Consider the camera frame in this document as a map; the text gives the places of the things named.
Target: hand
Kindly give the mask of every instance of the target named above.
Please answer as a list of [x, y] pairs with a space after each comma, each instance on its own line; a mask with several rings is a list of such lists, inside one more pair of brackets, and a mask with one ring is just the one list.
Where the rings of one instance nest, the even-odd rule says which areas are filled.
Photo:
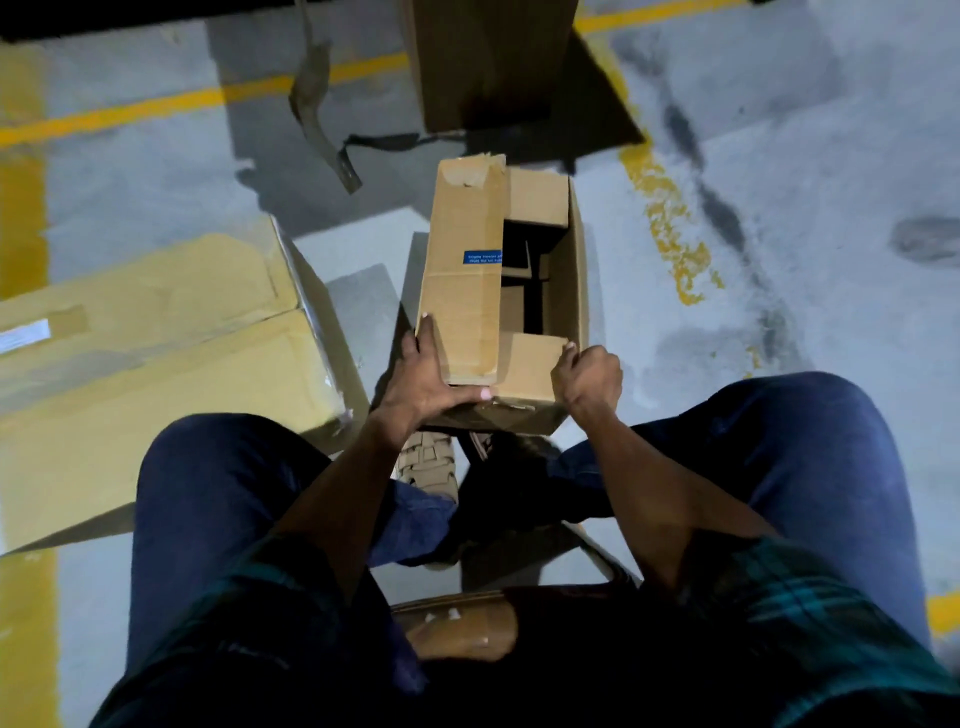
[[423, 315], [419, 339], [413, 331], [403, 334], [400, 351], [383, 401], [371, 413], [397, 449], [431, 417], [457, 404], [492, 399], [489, 387], [451, 387], [441, 378], [433, 316]]
[[615, 411], [623, 392], [620, 359], [603, 347], [590, 347], [577, 353], [577, 345], [570, 342], [551, 376], [557, 400], [577, 424], [582, 415], [597, 408]]

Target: person's left hand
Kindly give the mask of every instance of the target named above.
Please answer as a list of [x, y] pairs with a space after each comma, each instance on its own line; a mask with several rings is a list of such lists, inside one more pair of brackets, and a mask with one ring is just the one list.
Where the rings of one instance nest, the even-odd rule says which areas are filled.
[[397, 449], [431, 417], [457, 404], [492, 399], [489, 387], [451, 387], [441, 378], [433, 316], [423, 315], [420, 337], [413, 331], [403, 334], [400, 350], [383, 400], [371, 413]]

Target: shirt sleeve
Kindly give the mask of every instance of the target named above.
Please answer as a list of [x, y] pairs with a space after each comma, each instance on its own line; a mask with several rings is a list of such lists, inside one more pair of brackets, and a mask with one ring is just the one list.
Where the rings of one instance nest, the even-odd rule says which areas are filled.
[[324, 554], [268, 537], [114, 687], [91, 726], [336, 722], [350, 683], [347, 617]]
[[696, 535], [680, 603], [734, 647], [764, 720], [795, 725], [839, 698], [916, 717], [960, 689], [933, 656], [822, 559], [783, 539]]

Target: forearm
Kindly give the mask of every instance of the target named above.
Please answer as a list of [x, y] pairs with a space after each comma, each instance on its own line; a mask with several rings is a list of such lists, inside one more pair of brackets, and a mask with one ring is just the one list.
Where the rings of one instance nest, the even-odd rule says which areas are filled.
[[376, 516], [402, 448], [384, 418], [372, 413], [353, 442], [276, 523], [320, 548], [347, 601], [366, 566]]
[[600, 464], [613, 513], [648, 575], [673, 589], [697, 530], [753, 538], [774, 529], [756, 511], [671, 460], [621, 423], [604, 404], [574, 417]]

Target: blue label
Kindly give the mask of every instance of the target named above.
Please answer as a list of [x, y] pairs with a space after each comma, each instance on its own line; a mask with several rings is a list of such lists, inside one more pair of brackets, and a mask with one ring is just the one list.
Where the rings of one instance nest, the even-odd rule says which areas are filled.
[[464, 251], [464, 265], [502, 262], [503, 251]]

